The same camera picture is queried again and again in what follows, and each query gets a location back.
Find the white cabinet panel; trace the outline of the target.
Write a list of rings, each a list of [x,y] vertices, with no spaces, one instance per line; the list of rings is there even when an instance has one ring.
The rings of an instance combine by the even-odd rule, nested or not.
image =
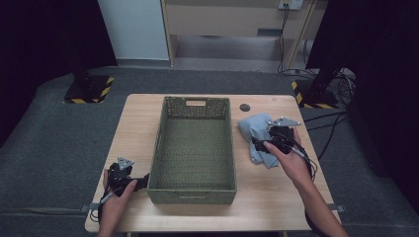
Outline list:
[[[98,2],[116,59],[169,59],[160,0]]]

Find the black stand with striped base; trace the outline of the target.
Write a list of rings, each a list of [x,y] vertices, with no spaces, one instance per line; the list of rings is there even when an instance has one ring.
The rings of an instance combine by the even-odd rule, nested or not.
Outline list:
[[[335,95],[327,90],[337,71],[331,67],[321,68],[312,80],[295,80],[292,87],[300,108],[337,109]]]
[[[73,82],[64,95],[64,102],[68,104],[102,103],[114,79],[108,75],[91,75],[77,56],[69,56],[66,61],[73,74]]]

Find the person's left hand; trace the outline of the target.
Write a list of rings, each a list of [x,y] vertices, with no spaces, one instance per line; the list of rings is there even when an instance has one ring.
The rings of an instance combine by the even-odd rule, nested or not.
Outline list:
[[[136,180],[131,181],[119,197],[112,196],[103,204],[102,221],[119,220],[123,216],[136,184]]]

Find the light blue cloth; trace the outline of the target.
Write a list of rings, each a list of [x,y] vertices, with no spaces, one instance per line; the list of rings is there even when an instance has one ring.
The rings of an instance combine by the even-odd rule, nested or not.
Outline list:
[[[252,138],[269,140],[268,124],[270,121],[271,117],[267,113],[260,113],[244,118],[237,123],[240,133],[249,143],[250,160],[256,165],[264,164],[267,169],[278,167],[279,161],[270,153],[257,151]]]

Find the light wooden shelf unit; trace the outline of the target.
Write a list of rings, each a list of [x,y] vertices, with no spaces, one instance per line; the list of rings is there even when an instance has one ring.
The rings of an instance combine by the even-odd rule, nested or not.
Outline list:
[[[304,0],[298,11],[280,10],[280,0],[160,0],[169,60],[175,62],[181,36],[268,37],[293,66],[304,40],[314,40],[329,0]]]

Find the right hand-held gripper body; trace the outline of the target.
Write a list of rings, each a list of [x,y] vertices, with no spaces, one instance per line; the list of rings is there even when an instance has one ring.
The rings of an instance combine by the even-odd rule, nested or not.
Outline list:
[[[268,132],[271,135],[271,143],[283,153],[289,154],[295,146],[293,127],[300,125],[299,121],[290,118],[280,117],[268,122]]]

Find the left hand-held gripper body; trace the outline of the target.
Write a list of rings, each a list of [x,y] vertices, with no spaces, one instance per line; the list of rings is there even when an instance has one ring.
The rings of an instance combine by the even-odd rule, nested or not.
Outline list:
[[[126,190],[126,187],[132,182],[130,176],[133,161],[123,157],[118,157],[108,170],[108,185],[115,195],[120,197]]]

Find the person's right hand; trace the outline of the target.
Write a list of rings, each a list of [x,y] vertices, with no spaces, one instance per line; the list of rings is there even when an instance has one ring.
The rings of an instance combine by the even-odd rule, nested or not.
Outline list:
[[[284,154],[269,142],[264,142],[264,145],[277,158],[285,173],[298,190],[313,185],[305,161],[297,153],[292,151],[289,154]]]

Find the green woven basket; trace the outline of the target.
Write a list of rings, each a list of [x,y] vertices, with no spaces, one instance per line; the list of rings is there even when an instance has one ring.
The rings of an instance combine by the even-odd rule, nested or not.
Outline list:
[[[147,193],[155,204],[231,204],[237,192],[230,101],[163,99]]]

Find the white wall power outlet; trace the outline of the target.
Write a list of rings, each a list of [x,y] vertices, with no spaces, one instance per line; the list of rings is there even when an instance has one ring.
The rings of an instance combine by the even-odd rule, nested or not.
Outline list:
[[[280,0],[278,8],[280,10],[294,10],[301,9],[304,0]]]

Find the black curtain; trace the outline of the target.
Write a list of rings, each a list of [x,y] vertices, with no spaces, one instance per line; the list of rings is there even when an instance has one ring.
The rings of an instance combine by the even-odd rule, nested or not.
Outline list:
[[[42,83],[116,64],[99,0],[0,0],[0,147]]]
[[[361,146],[419,214],[419,0],[328,0],[308,66],[320,70],[317,92],[335,71],[355,74]]]

